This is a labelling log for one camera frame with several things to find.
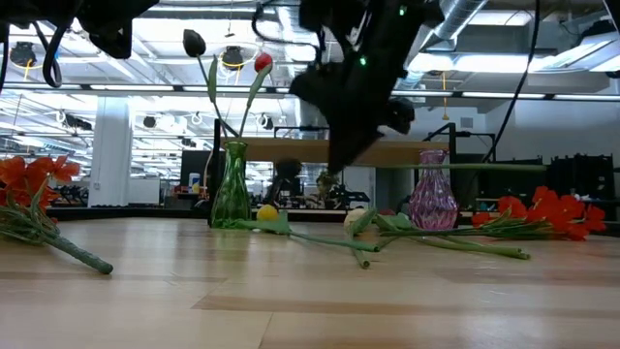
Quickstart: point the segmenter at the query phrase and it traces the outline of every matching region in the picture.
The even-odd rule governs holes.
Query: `green glass vase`
[[[224,179],[211,210],[212,228],[229,228],[237,219],[250,220],[252,212],[245,186],[245,149],[248,144],[227,142]]]

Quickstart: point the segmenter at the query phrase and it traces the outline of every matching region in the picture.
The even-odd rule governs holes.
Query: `vase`
[[[245,186],[245,150],[242,142],[227,142],[226,167],[211,210],[211,227],[228,228],[235,220],[250,220],[250,197]]]
[[[441,165],[446,154],[439,149],[424,150],[420,153],[420,162],[424,165]],[[438,231],[453,228],[458,204],[442,170],[422,170],[409,201],[409,213],[411,221],[421,229]]]

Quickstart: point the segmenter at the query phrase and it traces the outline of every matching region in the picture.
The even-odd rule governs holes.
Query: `wooden table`
[[[360,270],[345,248],[209,232],[202,220],[61,229],[114,274],[0,241],[0,348],[620,347],[620,239],[502,243],[532,261],[402,240]]]

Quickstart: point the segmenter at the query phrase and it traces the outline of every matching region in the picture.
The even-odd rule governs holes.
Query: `purple glass vase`
[[[424,165],[443,164],[444,150],[424,150],[420,162]],[[447,230],[454,226],[458,205],[450,190],[450,182],[442,170],[422,170],[418,186],[409,201],[411,221],[424,230]]]

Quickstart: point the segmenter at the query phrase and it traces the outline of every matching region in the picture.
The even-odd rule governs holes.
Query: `column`
[[[126,206],[134,116],[129,98],[99,97],[88,206]]]

